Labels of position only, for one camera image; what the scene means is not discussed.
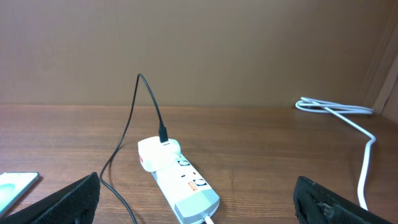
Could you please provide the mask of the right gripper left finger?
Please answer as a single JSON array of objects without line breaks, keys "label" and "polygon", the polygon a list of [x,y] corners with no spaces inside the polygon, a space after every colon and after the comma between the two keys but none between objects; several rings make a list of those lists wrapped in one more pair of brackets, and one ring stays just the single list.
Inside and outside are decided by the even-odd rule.
[{"label": "right gripper left finger", "polygon": [[1,224],[92,224],[100,200],[96,172],[1,219]]}]

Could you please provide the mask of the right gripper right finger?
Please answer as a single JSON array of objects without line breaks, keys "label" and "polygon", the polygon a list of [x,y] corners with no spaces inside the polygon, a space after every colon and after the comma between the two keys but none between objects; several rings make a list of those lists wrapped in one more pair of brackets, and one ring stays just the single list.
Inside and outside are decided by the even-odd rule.
[{"label": "right gripper right finger", "polygon": [[300,224],[391,224],[304,176],[297,179],[293,201]]}]

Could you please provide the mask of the Galaxy S25 smartphone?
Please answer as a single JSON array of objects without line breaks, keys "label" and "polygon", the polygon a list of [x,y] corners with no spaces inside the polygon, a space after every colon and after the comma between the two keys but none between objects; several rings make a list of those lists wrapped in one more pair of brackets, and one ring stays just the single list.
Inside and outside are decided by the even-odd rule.
[{"label": "Galaxy S25 smartphone", "polygon": [[38,172],[1,174],[1,217],[40,179]]}]

